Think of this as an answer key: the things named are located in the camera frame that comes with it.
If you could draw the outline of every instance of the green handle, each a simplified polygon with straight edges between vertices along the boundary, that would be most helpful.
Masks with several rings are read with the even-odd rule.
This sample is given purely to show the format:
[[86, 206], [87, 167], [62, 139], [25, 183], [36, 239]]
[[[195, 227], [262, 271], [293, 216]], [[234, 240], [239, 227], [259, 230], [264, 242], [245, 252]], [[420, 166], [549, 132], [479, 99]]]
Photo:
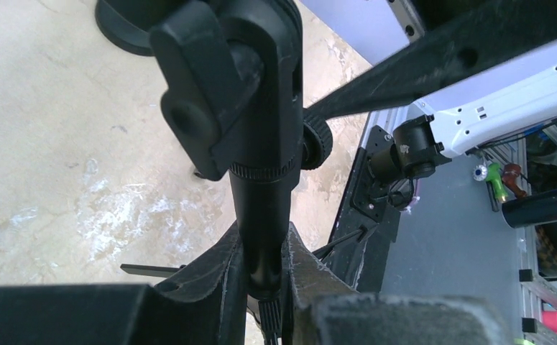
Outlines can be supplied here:
[[490, 182], [494, 188], [494, 195], [496, 200], [500, 203], [507, 201], [509, 194], [502, 184], [502, 178], [500, 176], [500, 164], [492, 163], [488, 166], [488, 176], [486, 177], [486, 182]]

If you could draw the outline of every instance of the cable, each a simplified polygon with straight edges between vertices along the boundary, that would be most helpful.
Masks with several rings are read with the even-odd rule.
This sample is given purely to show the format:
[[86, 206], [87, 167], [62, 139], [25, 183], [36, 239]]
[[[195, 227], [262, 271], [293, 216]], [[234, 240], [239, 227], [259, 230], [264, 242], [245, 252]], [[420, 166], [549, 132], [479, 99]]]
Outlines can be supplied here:
[[501, 139], [501, 140], [497, 140], [495, 142], [488, 142], [486, 144], [480, 145], [479, 149], [481, 149], [481, 150], [482, 149], [489, 149], [491, 147], [496, 147], [496, 146], [500, 146], [500, 145], [504, 145], [504, 144], [509, 144], [511, 142], [516, 142], [516, 141], [519, 141], [521, 139], [529, 137], [532, 134], [536, 134], [536, 133], [542, 131], [543, 129], [546, 129], [546, 128], [551, 127], [551, 126], [556, 125], [556, 124], [557, 124], [557, 119], [553, 119], [549, 123], [544, 124], [542, 127], [536, 129], [534, 132], [530, 132], [530, 133], [527, 133], [527, 134], [524, 134], [524, 132], [519, 132], [517, 134], [513, 134], [513, 135], [507, 137], [506, 139]]

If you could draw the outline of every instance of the adjustment knob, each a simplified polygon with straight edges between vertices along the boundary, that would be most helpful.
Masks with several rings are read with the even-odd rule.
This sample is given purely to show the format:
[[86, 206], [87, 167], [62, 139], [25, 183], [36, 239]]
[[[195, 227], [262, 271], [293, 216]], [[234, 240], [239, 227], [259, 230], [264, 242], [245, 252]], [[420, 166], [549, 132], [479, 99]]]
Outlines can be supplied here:
[[331, 154], [333, 135], [327, 122], [307, 109], [303, 112], [303, 160], [301, 168], [314, 170]]

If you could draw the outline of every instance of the floor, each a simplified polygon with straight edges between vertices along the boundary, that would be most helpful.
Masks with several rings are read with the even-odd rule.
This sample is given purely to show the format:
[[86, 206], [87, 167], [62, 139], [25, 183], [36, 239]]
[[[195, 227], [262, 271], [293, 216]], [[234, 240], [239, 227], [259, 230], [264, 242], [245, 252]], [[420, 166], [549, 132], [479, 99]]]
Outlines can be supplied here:
[[[187, 264], [234, 220], [228, 179], [194, 178], [161, 116], [155, 60], [108, 42], [94, 4], [0, 1], [0, 285], [154, 283], [119, 264]], [[369, 63], [299, 6], [307, 105]], [[310, 249], [327, 241], [364, 121], [331, 122], [333, 154], [293, 193]]]

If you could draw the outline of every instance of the gray panel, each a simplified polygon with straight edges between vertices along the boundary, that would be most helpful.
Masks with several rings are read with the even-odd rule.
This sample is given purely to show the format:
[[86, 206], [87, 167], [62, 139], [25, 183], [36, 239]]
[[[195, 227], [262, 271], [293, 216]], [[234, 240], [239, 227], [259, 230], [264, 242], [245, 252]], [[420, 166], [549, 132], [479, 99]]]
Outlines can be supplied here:
[[491, 211], [486, 185], [471, 176], [477, 164], [458, 157], [420, 180], [420, 201], [401, 215], [390, 247], [382, 293], [486, 298], [520, 336], [517, 232]]
[[409, 44], [386, 0], [302, 0], [371, 64]]

